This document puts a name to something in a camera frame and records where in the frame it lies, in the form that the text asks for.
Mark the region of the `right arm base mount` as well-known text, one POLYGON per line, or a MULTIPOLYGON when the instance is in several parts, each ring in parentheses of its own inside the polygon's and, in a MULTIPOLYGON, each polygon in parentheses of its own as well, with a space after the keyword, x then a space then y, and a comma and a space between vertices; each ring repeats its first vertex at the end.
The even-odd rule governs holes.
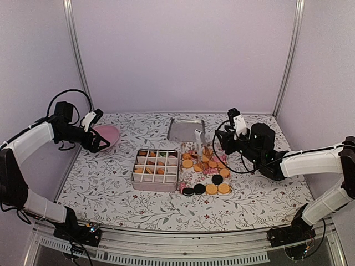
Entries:
POLYGON ((272 227, 266 235, 271 247, 311 240, 315 236, 313 226, 309 226, 304 222, 294 223, 286 227, 272 227))

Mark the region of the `metal serving tongs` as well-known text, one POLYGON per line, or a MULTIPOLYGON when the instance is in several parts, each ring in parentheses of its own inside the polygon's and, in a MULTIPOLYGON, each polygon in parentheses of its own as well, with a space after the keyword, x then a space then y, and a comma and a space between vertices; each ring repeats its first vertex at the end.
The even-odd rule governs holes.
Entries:
POLYGON ((210 149, 207 146, 207 142, 205 140, 205 134, 203 131, 199 129, 195 129, 194 131, 195 139, 196 139, 196 144, 197 144, 197 161, 198 164, 201 165, 203 170, 206 170, 205 164, 209 162, 211 159, 211 152, 210 149), (202 159, 203 156, 207 158, 207 162, 205 163, 202 159))

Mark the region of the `orange swirl biscuit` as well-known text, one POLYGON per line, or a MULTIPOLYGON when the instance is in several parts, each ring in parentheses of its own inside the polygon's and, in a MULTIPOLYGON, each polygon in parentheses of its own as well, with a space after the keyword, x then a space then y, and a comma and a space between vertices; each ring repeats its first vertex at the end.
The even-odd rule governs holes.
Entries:
POLYGON ((156 170, 157 175, 163 175, 164 173, 165 173, 164 169, 159 168, 156 170))

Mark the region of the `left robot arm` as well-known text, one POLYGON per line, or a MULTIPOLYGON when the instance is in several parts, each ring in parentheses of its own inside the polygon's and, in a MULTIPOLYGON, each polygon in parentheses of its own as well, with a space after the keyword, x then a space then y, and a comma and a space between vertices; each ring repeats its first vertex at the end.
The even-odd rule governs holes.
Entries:
POLYGON ((55 231, 76 241, 96 238, 97 230, 78 222, 75 211, 53 202, 53 193, 65 172, 73 149, 94 154, 110 146, 93 128, 103 112, 90 109, 74 121, 76 107, 67 101, 55 103, 46 115, 1 144, 1 211, 16 211, 29 223, 31 218, 54 225, 55 231))

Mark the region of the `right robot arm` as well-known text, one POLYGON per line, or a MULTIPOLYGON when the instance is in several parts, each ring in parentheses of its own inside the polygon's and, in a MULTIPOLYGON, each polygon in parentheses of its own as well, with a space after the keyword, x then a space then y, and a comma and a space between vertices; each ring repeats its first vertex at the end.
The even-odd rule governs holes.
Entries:
POLYGON ((219 140, 226 154, 239 152, 253 163, 254 171, 281 181, 287 177, 337 173, 341 179, 323 195, 303 205, 286 227, 289 240, 298 242, 313 234, 313 225, 325 216, 337 212, 354 200, 354 136, 331 147, 306 151, 276 151, 276 133, 266 124, 256 123, 250 129, 236 132, 236 125, 223 122, 224 130, 217 129, 214 139, 219 140))

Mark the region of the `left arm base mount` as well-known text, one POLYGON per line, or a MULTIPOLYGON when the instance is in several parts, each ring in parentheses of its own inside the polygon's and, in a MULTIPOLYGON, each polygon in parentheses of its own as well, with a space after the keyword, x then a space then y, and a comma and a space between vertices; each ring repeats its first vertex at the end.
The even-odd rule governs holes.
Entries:
POLYGON ((91 247, 99 246, 102 232, 97 227, 88 227, 78 224, 68 225, 64 223, 53 223, 53 225, 55 226, 53 235, 57 238, 88 245, 91 247))

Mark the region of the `pink divided cookie tin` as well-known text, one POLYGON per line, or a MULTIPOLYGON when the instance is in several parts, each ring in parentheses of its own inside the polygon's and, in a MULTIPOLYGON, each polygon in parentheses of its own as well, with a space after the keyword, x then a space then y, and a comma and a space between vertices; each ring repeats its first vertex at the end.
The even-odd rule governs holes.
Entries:
POLYGON ((136 153, 133 171, 131 174, 131 184, 133 189, 138 191, 150 192, 174 192, 178 187, 179 179, 179 152, 176 150, 157 150, 157 149, 140 149, 136 153), (139 151, 146 151, 146 156, 139 156, 139 151), (160 157, 159 152, 166 151, 165 157, 160 157), (150 157, 149 153, 155 152, 156 157, 150 157), (176 155, 177 158, 169 158, 169 155, 176 155), (156 165, 147 165, 147 161, 153 161, 156 165), (165 163, 165 166, 157 165, 158 161, 165 163), (135 173, 136 168, 142 168, 143 173, 135 173), (145 173, 145 169, 149 168, 153 174, 145 173), (157 169, 164 169, 163 175, 157 175, 157 169))

